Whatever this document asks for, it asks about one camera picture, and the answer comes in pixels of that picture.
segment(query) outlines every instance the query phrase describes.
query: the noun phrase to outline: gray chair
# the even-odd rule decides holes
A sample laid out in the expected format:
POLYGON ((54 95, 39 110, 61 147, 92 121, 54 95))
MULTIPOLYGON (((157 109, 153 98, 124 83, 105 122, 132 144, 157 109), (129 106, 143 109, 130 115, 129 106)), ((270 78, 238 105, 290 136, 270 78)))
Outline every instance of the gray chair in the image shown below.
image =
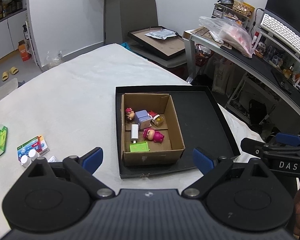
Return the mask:
POLYGON ((186 69, 187 60, 185 53, 171 60, 164 60, 147 51, 142 45, 128 37, 128 32, 130 31, 159 25, 155 0, 120 0, 120 17, 122 41, 128 43, 133 52, 157 63, 174 74, 180 72, 172 68, 186 69))

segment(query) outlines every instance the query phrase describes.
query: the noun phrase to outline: kitchen cabinet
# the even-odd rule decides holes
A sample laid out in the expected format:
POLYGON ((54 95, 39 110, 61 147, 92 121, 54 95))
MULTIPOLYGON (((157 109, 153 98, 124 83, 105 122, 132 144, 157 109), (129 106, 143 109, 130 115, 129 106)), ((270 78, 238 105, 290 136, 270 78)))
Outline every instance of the kitchen cabinet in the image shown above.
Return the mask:
POLYGON ((8 20, 0 22, 0 59, 13 52, 13 44, 8 28, 8 20))
POLYGON ((14 50, 18 49, 19 41, 25 39, 22 26, 26 24, 26 13, 27 11, 19 12, 7 20, 14 50))

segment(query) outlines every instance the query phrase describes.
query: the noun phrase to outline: yellow slipper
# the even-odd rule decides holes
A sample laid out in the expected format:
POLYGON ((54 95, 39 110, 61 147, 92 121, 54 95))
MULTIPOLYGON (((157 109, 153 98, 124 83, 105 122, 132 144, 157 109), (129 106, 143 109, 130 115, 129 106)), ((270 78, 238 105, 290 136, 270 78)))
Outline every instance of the yellow slipper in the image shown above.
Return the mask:
POLYGON ((16 67, 12 67, 12 68, 9 70, 9 72, 10 72, 12 75, 17 74, 18 71, 19 71, 19 70, 18 70, 16 67))
POLYGON ((6 81, 9 78, 9 73, 7 71, 2 73, 2 81, 6 81))

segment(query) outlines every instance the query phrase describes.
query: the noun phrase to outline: kitchen counter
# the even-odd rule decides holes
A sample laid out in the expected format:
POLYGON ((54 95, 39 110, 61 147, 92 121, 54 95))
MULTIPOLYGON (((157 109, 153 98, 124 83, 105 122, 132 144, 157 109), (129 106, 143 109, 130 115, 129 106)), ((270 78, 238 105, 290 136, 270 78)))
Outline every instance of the kitchen counter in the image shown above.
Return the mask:
POLYGON ((23 12, 25 10, 27 10, 27 8, 22 8, 21 10, 18 10, 18 11, 14 12, 14 13, 8 14, 6 17, 3 17, 2 19, 0 19, 0 22, 4 21, 4 20, 6 20, 6 19, 8 19, 8 18, 10 18, 10 17, 12 17, 12 16, 20 13, 20 12, 23 12))

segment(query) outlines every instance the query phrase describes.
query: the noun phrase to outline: floor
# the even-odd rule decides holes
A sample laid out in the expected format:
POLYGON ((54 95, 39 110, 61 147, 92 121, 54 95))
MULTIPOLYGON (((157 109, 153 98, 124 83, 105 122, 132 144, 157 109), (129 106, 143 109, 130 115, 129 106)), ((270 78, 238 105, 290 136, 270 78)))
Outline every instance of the floor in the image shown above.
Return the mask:
POLYGON ((41 74, 39 67, 35 65, 32 58, 23 62, 21 56, 16 54, 0 64, 0 87, 5 83, 2 82, 2 73, 4 71, 9 72, 10 68, 13 66, 16 67, 19 72, 15 75, 11 75, 9 73, 9 78, 5 82, 8 82, 12 78, 17 78, 18 82, 28 82, 29 80, 41 74))

